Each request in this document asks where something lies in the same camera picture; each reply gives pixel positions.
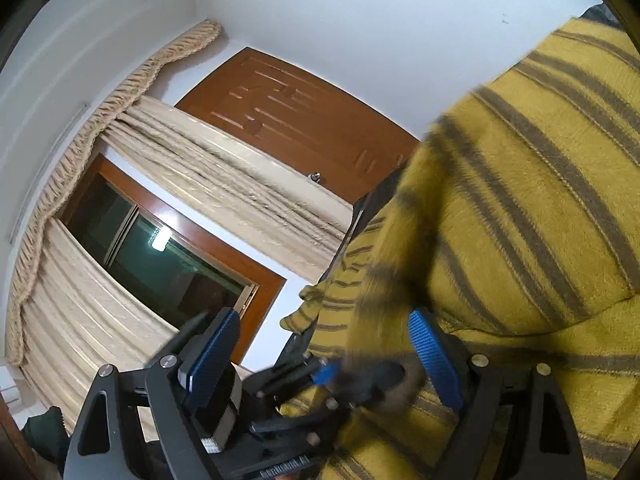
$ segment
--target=window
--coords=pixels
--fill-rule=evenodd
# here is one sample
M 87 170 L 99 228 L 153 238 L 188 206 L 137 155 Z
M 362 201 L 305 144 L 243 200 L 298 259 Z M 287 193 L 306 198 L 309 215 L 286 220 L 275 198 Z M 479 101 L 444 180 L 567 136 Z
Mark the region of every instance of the window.
M 99 155 L 62 214 L 82 247 L 180 328 L 223 307 L 241 315 L 239 361 L 284 279 L 182 216 Z

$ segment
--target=black device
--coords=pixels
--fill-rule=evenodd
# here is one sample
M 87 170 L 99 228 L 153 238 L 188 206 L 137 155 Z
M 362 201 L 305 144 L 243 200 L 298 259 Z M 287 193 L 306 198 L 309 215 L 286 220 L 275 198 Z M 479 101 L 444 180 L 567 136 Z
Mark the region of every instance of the black device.
M 412 313 L 409 329 L 436 392 L 460 417 L 434 479 L 476 477 L 498 408 L 508 404 L 496 480 L 586 480 L 574 422 L 549 367 L 508 370 L 470 356 L 425 308 Z M 141 370 L 101 367 L 71 439 L 64 479 L 156 480 L 139 406 L 151 408 L 162 460 L 175 480 L 315 473 L 351 413 L 374 408 L 404 378 L 404 368 L 391 360 L 347 374 L 340 359 L 306 354 L 239 383 L 229 361 L 238 336 L 238 313 L 225 308 L 213 321 L 202 314 L 188 322 Z M 321 406 L 304 416 L 280 415 L 282 403 L 314 384 L 328 386 Z

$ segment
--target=metal screw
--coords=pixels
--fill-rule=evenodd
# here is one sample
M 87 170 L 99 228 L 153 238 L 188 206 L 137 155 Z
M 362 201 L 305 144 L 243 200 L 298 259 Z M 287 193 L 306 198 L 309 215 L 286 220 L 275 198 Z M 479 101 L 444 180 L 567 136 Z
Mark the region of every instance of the metal screw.
M 320 437 L 314 431 L 312 431 L 306 436 L 306 441 L 312 446 L 320 446 L 320 442 L 321 442 Z
M 98 368 L 98 375 L 100 377 L 109 377 L 113 372 L 113 365 L 102 365 Z
M 489 358 L 486 355 L 476 354 L 471 358 L 471 362 L 478 368 L 484 368 L 489 364 Z
M 175 355 L 165 355 L 160 359 L 160 366 L 162 368 L 173 368 L 178 362 L 178 358 Z
M 551 375 L 551 366 L 546 363 L 538 363 L 538 365 L 536 366 L 536 370 L 540 375 Z
M 332 411 L 337 410 L 338 406 L 340 406 L 340 404 L 338 404 L 338 401 L 333 397 L 329 397 L 324 403 Z

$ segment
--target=beige curtain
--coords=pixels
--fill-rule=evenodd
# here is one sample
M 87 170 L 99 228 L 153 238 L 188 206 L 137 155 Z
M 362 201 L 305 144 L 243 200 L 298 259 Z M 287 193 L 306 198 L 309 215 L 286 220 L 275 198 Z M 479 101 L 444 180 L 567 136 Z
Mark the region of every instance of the beige curtain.
M 189 120 L 176 120 L 180 116 Z M 185 204 L 315 283 L 334 257 L 345 226 L 300 200 L 287 186 L 270 182 L 268 171 L 252 170 L 228 149 L 221 149 L 216 143 L 220 135 L 226 136 L 143 96 L 108 124 L 102 138 Z M 267 168 L 278 164 L 258 150 L 254 155 L 261 156 Z M 286 171 L 310 192 L 327 194 L 303 176 Z M 338 206 L 346 211 L 348 225 L 350 208 Z
M 98 134 L 148 90 L 164 65 L 203 49 L 219 34 L 220 25 L 205 20 L 153 54 L 109 95 L 71 142 L 41 193 L 20 242 L 10 286 L 6 324 L 6 354 L 12 364 L 20 365 L 24 359 L 21 308 L 30 298 L 38 278 L 44 233 L 78 183 Z
M 100 366 L 135 370 L 175 328 L 140 303 L 80 246 L 57 219 L 49 222 L 40 269 L 23 305 L 22 371 L 70 430 Z M 154 434 L 143 412 L 145 435 Z

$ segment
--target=window frame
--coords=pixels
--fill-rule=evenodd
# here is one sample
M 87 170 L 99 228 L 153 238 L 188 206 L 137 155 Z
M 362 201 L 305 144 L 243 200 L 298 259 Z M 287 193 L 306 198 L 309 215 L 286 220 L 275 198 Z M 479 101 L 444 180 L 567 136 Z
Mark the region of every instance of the window frame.
M 90 184 L 98 175 L 109 182 L 126 200 L 140 208 L 144 216 L 150 216 L 152 221 L 169 227 L 174 232 L 174 237 L 194 254 L 228 273 L 233 279 L 255 285 L 249 291 L 247 306 L 242 309 L 240 339 L 231 356 L 231 360 L 239 364 L 286 280 L 189 220 L 102 154 L 98 154 L 84 172 L 66 207 L 60 213 L 60 220 L 65 226 L 68 226 L 76 214 Z

